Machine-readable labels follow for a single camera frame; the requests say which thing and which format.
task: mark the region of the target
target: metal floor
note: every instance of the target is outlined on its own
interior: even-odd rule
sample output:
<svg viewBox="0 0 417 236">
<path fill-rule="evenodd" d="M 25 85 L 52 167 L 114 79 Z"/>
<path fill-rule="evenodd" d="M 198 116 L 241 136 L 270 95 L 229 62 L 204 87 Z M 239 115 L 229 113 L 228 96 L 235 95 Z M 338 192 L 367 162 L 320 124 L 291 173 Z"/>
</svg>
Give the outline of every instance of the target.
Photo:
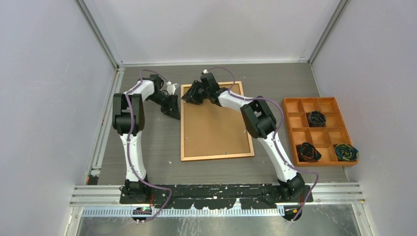
<svg viewBox="0 0 417 236">
<path fill-rule="evenodd" d="M 82 217 L 79 236 L 359 236 L 351 205 L 306 205 L 294 224 L 280 216 L 156 218 L 145 224 L 132 218 Z"/>
<path fill-rule="evenodd" d="M 191 84 L 201 71 L 216 65 L 150 67 L 172 83 Z M 242 81 L 246 96 L 268 97 L 281 103 L 284 97 L 319 96 L 313 74 L 307 63 L 236 64 L 223 65 L 230 69 L 236 80 Z M 134 86 L 143 67 L 127 67 L 120 91 Z M 224 70 L 213 71 L 218 82 L 232 81 Z M 180 161 L 180 121 L 165 116 L 160 106 L 144 102 L 145 128 L 142 150 L 149 181 L 154 184 L 213 184 L 277 182 L 275 169 L 261 144 L 254 140 L 255 157 L 195 162 Z M 277 120 L 279 111 L 270 106 Z M 279 137 L 284 149 L 291 155 L 285 126 Z M 320 182 L 346 182 L 342 167 L 311 168 L 320 174 Z M 124 184 L 126 164 L 123 147 L 117 132 L 111 129 L 104 154 L 98 184 Z M 305 182 L 314 182 L 314 175 L 302 174 Z"/>
</svg>

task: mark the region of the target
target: white wall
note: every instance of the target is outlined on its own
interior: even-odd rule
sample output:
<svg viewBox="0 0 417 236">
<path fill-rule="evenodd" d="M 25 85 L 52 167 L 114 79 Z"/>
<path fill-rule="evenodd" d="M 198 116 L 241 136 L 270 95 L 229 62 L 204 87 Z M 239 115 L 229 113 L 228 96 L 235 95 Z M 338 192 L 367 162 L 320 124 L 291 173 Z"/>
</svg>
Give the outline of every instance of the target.
<svg viewBox="0 0 417 236">
<path fill-rule="evenodd" d="M 124 63 L 308 59 L 339 0 L 87 0 Z"/>
<path fill-rule="evenodd" d="M 73 0 L 0 7 L 0 235 L 63 235 L 114 70 Z"/>
<path fill-rule="evenodd" d="M 322 96 L 335 96 L 380 235 L 416 235 L 417 3 L 351 1 L 313 64 Z"/>
</svg>

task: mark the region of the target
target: wooden frame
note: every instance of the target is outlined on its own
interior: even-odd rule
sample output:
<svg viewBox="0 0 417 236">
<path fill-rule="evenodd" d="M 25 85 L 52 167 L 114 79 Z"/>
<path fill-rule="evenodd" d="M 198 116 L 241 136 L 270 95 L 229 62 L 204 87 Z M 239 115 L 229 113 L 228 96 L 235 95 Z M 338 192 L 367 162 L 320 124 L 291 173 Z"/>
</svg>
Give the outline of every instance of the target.
<svg viewBox="0 0 417 236">
<path fill-rule="evenodd" d="M 296 166 L 354 166 L 355 161 L 337 160 L 333 145 L 351 144 L 348 131 L 334 97 L 294 97 L 282 100 L 288 140 Z M 322 112 L 326 118 L 325 127 L 309 127 L 307 114 Z M 313 144 L 322 154 L 318 162 L 302 162 L 298 159 L 297 145 L 303 142 Z"/>
<path fill-rule="evenodd" d="M 219 83 L 220 87 L 229 87 L 230 85 L 232 85 L 232 82 L 220 82 Z M 181 97 L 184 95 L 185 90 L 190 88 L 191 85 L 181 85 Z M 238 93 L 243 95 L 243 88 L 242 88 L 242 82 L 241 81 L 236 81 L 235 86 L 233 87 L 233 92 Z M 248 149 L 249 152 L 242 152 L 242 153 L 233 153 L 233 154 L 227 154 L 227 152 L 225 152 L 225 154 L 222 155 L 202 155 L 202 156 L 185 156 L 185 140 L 187 139 L 187 137 L 185 136 L 185 101 L 181 100 L 181 161 L 198 161 L 198 160 L 213 160 L 213 159 L 226 159 L 226 158 L 238 158 L 238 157 L 253 157 L 255 155 L 254 150 L 253 150 L 253 143 L 252 143 L 252 137 L 250 136 L 250 134 L 248 132 L 246 132 L 246 128 L 244 126 L 244 122 L 243 119 L 241 118 L 241 130 L 242 133 L 244 133 L 245 135 L 243 137 L 247 137 L 247 143 L 248 143 Z M 231 119 L 232 124 L 236 124 L 236 119 L 233 120 Z"/>
</svg>

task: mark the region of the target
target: green cable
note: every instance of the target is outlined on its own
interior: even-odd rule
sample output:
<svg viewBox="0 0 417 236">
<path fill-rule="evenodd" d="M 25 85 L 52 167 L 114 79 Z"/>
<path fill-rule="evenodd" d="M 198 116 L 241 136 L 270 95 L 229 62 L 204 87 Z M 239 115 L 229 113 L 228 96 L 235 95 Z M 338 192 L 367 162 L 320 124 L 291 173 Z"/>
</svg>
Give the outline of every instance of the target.
<svg viewBox="0 0 417 236">
<path fill-rule="evenodd" d="M 356 161 L 359 151 L 350 144 L 337 144 L 334 146 L 339 161 Z"/>
</svg>

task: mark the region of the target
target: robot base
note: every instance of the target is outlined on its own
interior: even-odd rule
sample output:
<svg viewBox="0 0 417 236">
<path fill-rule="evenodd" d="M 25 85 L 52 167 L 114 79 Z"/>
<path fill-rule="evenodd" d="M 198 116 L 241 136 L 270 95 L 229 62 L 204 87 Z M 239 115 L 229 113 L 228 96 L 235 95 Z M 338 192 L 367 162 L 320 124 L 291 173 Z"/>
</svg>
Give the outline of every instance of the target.
<svg viewBox="0 0 417 236">
<path fill-rule="evenodd" d="M 277 208 L 276 203 L 300 203 L 307 196 L 310 186 L 306 185 L 297 193 L 290 197 L 282 194 L 282 186 L 271 183 L 259 184 L 159 184 L 160 187 L 170 188 L 173 195 L 166 205 L 167 209 L 230 209 L 233 208 L 237 201 L 241 209 L 272 209 Z M 168 193 L 164 190 L 151 189 L 151 195 L 154 195 L 153 204 L 155 208 L 160 208 L 167 200 Z M 142 197 L 121 196 L 121 204 L 150 204 L 150 198 L 146 201 Z M 313 197 L 310 195 L 307 202 L 312 202 Z M 287 220 L 294 217 L 294 212 L 299 210 L 300 205 L 285 206 L 285 216 Z M 148 212 L 138 209 L 138 218 L 145 218 Z"/>
<path fill-rule="evenodd" d="M 121 204 L 140 204 L 150 200 L 151 189 L 142 182 L 131 182 L 128 179 L 124 181 L 124 186 L 120 187 L 120 203 Z"/>
</svg>

